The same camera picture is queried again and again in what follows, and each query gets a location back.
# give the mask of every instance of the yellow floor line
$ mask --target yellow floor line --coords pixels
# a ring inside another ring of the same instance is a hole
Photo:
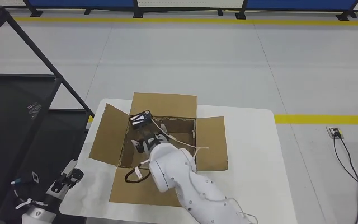
[[[198,23],[198,24],[270,24],[305,26],[358,26],[358,21],[303,20],[236,20],[228,18],[72,18],[72,17],[15,17],[17,22],[87,22],[87,23]]]
[[[276,114],[276,124],[340,124],[358,125],[358,116]]]

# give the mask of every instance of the power outlet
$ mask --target power outlet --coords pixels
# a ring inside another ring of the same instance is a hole
[[[326,127],[327,128],[327,131],[328,131],[328,134],[329,134],[329,136],[330,136],[330,138],[332,138],[332,139],[339,139],[339,137],[338,136],[335,136],[335,132],[334,132],[334,130],[337,128],[337,127]],[[342,137],[342,139],[344,139],[344,136],[343,136],[343,133],[342,133],[342,131],[339,129],[339,128],[337,128],[338,129],[338,131],[341,133],[341,137]]]

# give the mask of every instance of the white table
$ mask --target white table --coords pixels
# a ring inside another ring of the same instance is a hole
[[[60,206],[62,214],[161,224],[197,223],[184,209],[142,204],[110,203],[116,167],[88,158],[105,104],[124,112],[131,100],[103,99],[89,129],[78,165],[82,181]],[[269,110],[197,106],[197,117],[224,116],[229,170],[201,172],[260,224],[297,224],[274,115]]]

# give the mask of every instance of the open cardboard box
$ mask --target open cardboard box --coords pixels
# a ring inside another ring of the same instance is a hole
[[[228,169],[225,124],[223,117],[196,118],[196,96],[175,94],[134,93],[129,115],[149,110],[157,124],[163,123],[168,133],[179,141],[208,146],[196,155],[198,171],[223,171]],[[160,193],[152,177],[141,183],[130,184],[124,176],[148,157],[138,153],[131,140],[141,138],[138,131],[129,124],[129,115],[106,104],[89,157],[117,166],[110,195],[110,202],[152,204],[158,206],[180,206],[176,192],[171,189]],[[193,148],[170,140],[178,148],[186,148],[192,154]],[[148,167],[141,167],[143,176]]]

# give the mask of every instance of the black cable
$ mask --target black cable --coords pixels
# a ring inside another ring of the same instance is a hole
[[[339,138],[340,138],[340,140],[342,141],[343,146],[345,147],[345,149],[346,149],[346,151],[347,151],[347,153],[348,153],[349,163],[350,163],[350,165],[351,165],[351,167],[352,167],[352,169],[353,169],[353,172],[354,172],[354,174],[356,175],[357,180],[358,180],[358,174],[357,174],[357,172],[356,172],[356,169],[354,169],[354,167],[353,167],[353,163],[352,163],[352,159],[351,159],[351,154],[349,153],[349,150],[348,150],[348,148],[347,148],[345,142],[343,141],[342,137],[339,136]]]
[[[339,156],[338,156],[338,154],[337,154],[337,150],[336,150],[336,141],[335,141],[335,136],[333,136],[333,146],[334,146],[334,148],[335,148],[335,153],[336,153],[336,156],[337,156],[337,159],[338,159],[338,161],[340,162],[340,164],[341,164],[341,166],[343,167],[343,169],[345,169],[345,171],[356,181],[356,182],[358,182],[358,178],[357,179],[355,179],[353,176],[352,176],[352,174],[350,173],[350,172],[348,172],[348,170],[346,169],[346,167],[343,165],[343,163],[341,162],[341,160],[340,160],[340,158],[339,158]],[[351,155],[350,155],[350,153],[349,153],[349,151],[347,150],[347,152],[348,152],[348,157],[349,157],[349,160],[350,160],[350,164],[351,164],[351,166],[352,166],[352,168],[353,168],[353,165],[352,165],[352,161],[351,161]]]
[[[132,169],[131,171],[129,171],[129,172],[125,175],[124,181],[125,181],[126,183],[137,184],[137,183],[140,183],[140,182],[146,180],[146,179],[151,175],[151,173],[150,173],[150,171],[149,171],[149,173],[148,173],[145,177],[143,177],[142,179],[139,179],[139,180],[128,180],[128,177],[129,177],[132,173],[134,173],[134,171],[135,171],[135,169]]]

